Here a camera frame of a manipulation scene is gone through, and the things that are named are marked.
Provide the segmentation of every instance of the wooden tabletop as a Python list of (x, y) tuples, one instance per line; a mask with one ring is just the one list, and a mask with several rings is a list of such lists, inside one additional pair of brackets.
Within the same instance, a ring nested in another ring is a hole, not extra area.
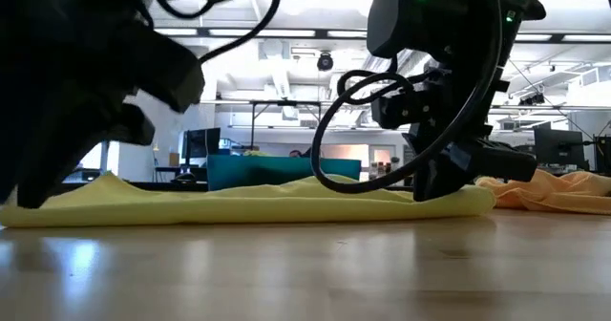
[(609, 320), (611, 218), (0, 230), (1, 320)]

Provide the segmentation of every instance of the yellow cloth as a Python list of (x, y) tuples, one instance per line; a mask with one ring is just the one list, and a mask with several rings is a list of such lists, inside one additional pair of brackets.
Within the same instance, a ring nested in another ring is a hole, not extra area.
[(533, 211), (569, 211), (611, 215), (611, 178), (575, 172), (557, 178), (537, 170), (530, 182), (499, 182), (481, 178), (477, 185), (490, 188), (496, 207)]
[[(348, 178), (334, 177), (351, 182)], [(175, 225), (219, 223), (389, 221), (474, 216), (491, 210), (493, 194), (465, 186), (443, 198), (415, 203), (408, 192), (379, 190), (345, 195), (314, 178), (280, 186), (250, 186), (207, 193), (150, 192), (105, 175), (39, 209), (5, 205), (8, 227)]]

